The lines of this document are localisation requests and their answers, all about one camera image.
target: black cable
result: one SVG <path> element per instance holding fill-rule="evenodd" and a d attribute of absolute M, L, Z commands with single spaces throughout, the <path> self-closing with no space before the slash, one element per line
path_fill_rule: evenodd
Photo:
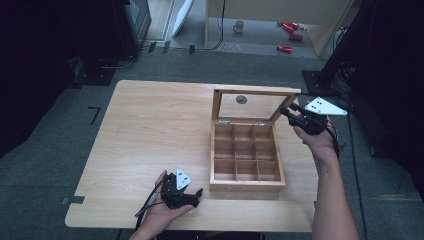
<path fill-rule="evenodd" d="M 348 61 L 337 64 L 337 71 L 334 73 L 334 78 L 332 79 L 332 86 L 345 94 L 351 91 L 349 85 L 349 80 L 352 74 L 356 70 L 356 66 L 359 64 L 357 61 Z"/>
<path fill-rule="evenodd" d="M 375 18 L 375 13 L 376 13 L 376 11 L 377 11 L 378 3 L 379 3 L 379 0 L 377 0 L 377 2 L 375 3 L 374 11 L 373 11 L 373 13 L 372 13 L 371 24 L 370 24 L 370 33 L 369 33 L 369 35 L 368 35 L 368 44 L 367 44 L 367 48 L 369 48 L 370 43 L 371 43 L 372 27 L 373 27 L 373 25 L 374 25 L 374 18 Z"/>
<path fill-rule="evenodd" d="M 336 47 L 339 45 L 340 41 L 342 40 L 342 38 L 344 37 L 347 27 L 339 27 L 340 30 L 340 34 L 337 37 L 337 41 L 336 40 L 336 34 L 333 35 L 333 52 L 336 50 Z"/>
<path fill-rule="evenodd" d="M 351 146 L 352 146 L 353 170 L 354 170 L 354 174 L 355 174 L 356 189 L 358 190 L 359 208 L 361 210 L 362 226 L 364 228 L 364 238 L 365 238 L 365 240 L 367 240 L 368 239 L 367 225 L 366 225 L 366 222 L 365 222 L 364 206 L 362 204 L 362 192 L 361 192 L 361 186 L 359 185 L 358 168 L 357 168 L 356 157 L 355 157 L 355 147 L 354 147 L 354 144 L 353 144 L 352 124 L 350 122 L 350 114 L 349 113 L 347 115 L 347 121 L 348 121 L 348 127 L 349 127 L 350 142 L 351 142 Z"/>
<path fill-rule="evenodd" d="M 339 159 L 340 151 L 339 151 L 339 143 L 337 141 L 337 137 L 335 136 L 335 134 L 329 128 L 325 128 L 325 130 L 330 134 L 331 138 L 333 139 L 334 151 L 336 152 L 337 159 Z"/>
<path fill-rule="evenodd" d="M 353 111 L 352 103 L 348 99 L 342 97 L 343 95 L 347 95 L 347 94 L 348 93 L 342 93 L 340 96 L 336 97 L 337 106 L 343 110 L 346 110 L 347 112 L 351 112 Z M 347 106 L 344 106 L 343 104 L 341 104 L 340 100 L 343 100 L 344 102 L 346 102 Z"/>
<path fill-rule="evenodd" d="M 336 139 L 336 140 L 339 140 L 339 138 L 338 138 L 338 134 L 337 134 L 336 126 L 334 126 L 333 122 L 331 122 L 331 121 L 328 121 L 328 122 L 330 123 L 331 128 L 333 128 L 333 129 L 334 129 L 335 139 Z"/>
<path fill-rule="evenodd" d="M 399 194 L 400 188 L 402 187 L 402 183 L 403 183 L 403 178 L 404 178 L 403 176 L 404 176 L 404 174 L 403 174 L 403 171 L 402 171 L 402 175 L 401 175 L 401 179 L 400 179 L 399 185 L 398 185 L 398 187 L 396 189 L 396 192 L 394 194 Z"/>
<path fill-rule="evenodd" d="M 159 205 L 159 204 L 162 204 L 162 203 L 165 203 L 165 201 L 159 202 L 159 203 L 153 203 L 152 205 L 147 206 L 146 209 L 144 209 L 144 211 L 147 211 L 147 209 L 149 209 L 150 207 L 153 207 L 155 205 Z"/>
<path fill-rule="evenodd" d="M 118 236 L 116 236 L 116 240 L 120 240 L 121 239 L 121 234 L 122 234 L 122 228 L 119 229 Z"/>
<path fill-rule="evenodd" d="M 149 208 L 148 204 L 150 199 L 152 198 L 152 196 L 155 194 L 156 190 L 162 185 L 163 182 L 165 182 L 166 180 L 168 180 L 168 176 L 165 176 L 156 186 L 155 188 L 152 190 L 152 192 L 150 193 L 149 197 L 147 198 L 146 202 L 144 203 L 143 207 L 140 209 L 140 211 L 138 211 L 135 216 L 138 217 L 137 219 L 137 224 L 135 227 L 134 231 L 137 231 L 137 229 L 140 227 L 141 221 L 143 220 L 143 215 L 144 212 Z"/>
<path fill-rule="evenodd" d="M 213 51 L 215 49 L 217 49 L 221 43 L 224 41 L 224 13 L 225 13 L 225 0 L 224 3 L 222 4 L 222 15 L 221 15 L 221 38 L 219 39 L 218 43 L 216 44 L 215 47 L 213 47 L 212 49 L 206 49 L 206 51 Z"/>
<path fill-rule="evenodd" d="M 129 63 L 122 65 L 122 66 L 114 66 L 114 67 L 102 66 L 101 68 L 104 68 L 104 69 L 122 69 L 122 68 L 126 68 L 129 65 L 131 65 L 134 62 L 134 60 L 135 60 L 135 57 L 133 57 Z"/>
<path fill-rule="evenodd" d="M 218 12 L 218 2 L 215 2 L 215 8 L 216 11 Z M 221 32 L 221 38 L 220 38 L 220 45 L 224 44 L 224 46 L 221 49 L 218 49 L 219 51 L 221 51 L 222 49 L 225 48 L 225 42 L 224 42 L 224 11 L 225 8 L 222 9 L 222 15 L 221 15 L 221 24 L 219 23 L 219 18 L 216 18 L 216 24 L 218 25 L 218 29 Z"/>

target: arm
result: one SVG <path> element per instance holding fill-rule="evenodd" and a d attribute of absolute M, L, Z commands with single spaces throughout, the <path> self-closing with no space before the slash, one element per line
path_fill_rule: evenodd
<path fill-rule="evenodd" d="M 330 134 L 324 131 L 320 135 L 310 136 L 299 127 L 293 129 L 308 145 L 319 167 L 312 239 L 359 239 Z"/>
<path fill-rule="evenodd" d="M 166 175 L 164 171 L 156 180 L 155 185 L 157 185 Z M 165 228 L 177 217 L 180 217 L 187 212 L 189 212 L 194 207 L 192 205 L 185 205 L 178 209 L 169 209 L 166 204 L 162 203 L 160 196 L 161 187 L 158 188 L 157 198 L 154 203 L 159 203 L 153 205 L 147 210 L 144 220 L 140 225 L 140 228 L 137 229 L 135 233 L 131 236 L 130 240 L 150 240 L 154 236 L 161 233 Z"/>

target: person's left hand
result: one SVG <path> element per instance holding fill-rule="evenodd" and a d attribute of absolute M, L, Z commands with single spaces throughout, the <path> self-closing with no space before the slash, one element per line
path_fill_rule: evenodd
<path fill-rule="evenodd" d="M 159 178 L 155 182 L 155 186 L 166 176 L 166 170 L 162 172 Z M 130 239 L 141 239 L 147 240 L 152 239 L 154 236 L 161 233 L 165 228 L 172 222 L 172 220 L 188 213 L 194 207 L 192 205 L 185 205 L 178 209 L 170 209 L 160 196 L 162 186 L 156 190 L 157 197 L 153 205 L 147 210 L 144 220 L 140 225 L 140 228 L 131 236 Z"/>

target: person's right hand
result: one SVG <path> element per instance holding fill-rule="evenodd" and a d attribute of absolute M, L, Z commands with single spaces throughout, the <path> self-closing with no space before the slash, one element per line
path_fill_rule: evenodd
<path fill-rule="evenodd" d="M 330 130 L 333 130 L 330 118 L 328 118 Z M 331 164 L 335 159 L 337 161 L 337 155 L 334 150 L 333 139 L 327 131 L 323 131 L 319 135 L 309 135 L 300 127 L 293 127 L 294 132 L 297 136 L 303 140 L 303 144 L 306 144 L 312 152 L 312 156 L 318 165 Z"/>

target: wooden box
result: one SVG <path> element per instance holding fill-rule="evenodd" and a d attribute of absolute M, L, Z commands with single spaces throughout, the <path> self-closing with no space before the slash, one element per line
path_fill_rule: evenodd
<path fill-rule="evenodd" d="M 275 121 L 300 89 L 219 86 L 214 90 L 210 191 L 279 192 L 286 185 Z"/>

